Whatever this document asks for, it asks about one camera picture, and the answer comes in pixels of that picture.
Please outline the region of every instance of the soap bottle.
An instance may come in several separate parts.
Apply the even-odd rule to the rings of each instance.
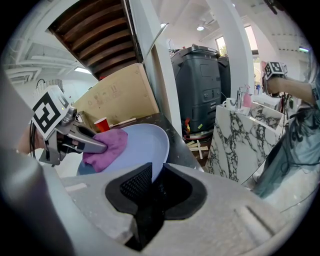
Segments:
[[[247,108],[251,108],[251,96],[250,96],[250,86],[246,86],[246,92],[243,96],[243,106]]]

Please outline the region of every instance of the white pillar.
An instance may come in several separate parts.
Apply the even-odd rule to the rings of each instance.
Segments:
[[[151,0],[130,0],[130,7],[141,52],[145,56],[161,29],[160,21]],[[158,37],[144,64],[160,111],[182,136],[176,80],[163,34]]]
[[[231,97],[237,97],[239,87],[250,86],[254,93],[254,62],[247,33],[231,0],[206,0],[221,28],[229,56]]]

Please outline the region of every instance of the red cup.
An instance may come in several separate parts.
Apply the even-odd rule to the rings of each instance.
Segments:
[[[99,119],[98,121],[94,122],[94,124],[102,133],[110,130],[106,117]]]

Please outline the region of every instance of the blue plate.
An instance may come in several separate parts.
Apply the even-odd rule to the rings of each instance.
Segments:
[[[149,123],[122,128],[128,134],[123,153],[102,172],[113,172],[135,165],[152,163],[152,182],[158,177],[169,153],[169,139],[159,126]],[[77,175],[95,174],[91,164],[81,161]]]

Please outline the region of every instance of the recessed light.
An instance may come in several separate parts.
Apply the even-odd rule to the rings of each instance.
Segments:
[[[81,68],[81,67],[77,67],[74,71],[91,74],[91,72],[89,70]]]
[[[304,53],[308,53],[309,52],[309,50],[307,49],[307,48],[303,48],[303,47],[299,47],[299,50],[301,51],[301,52],[304,52]]]

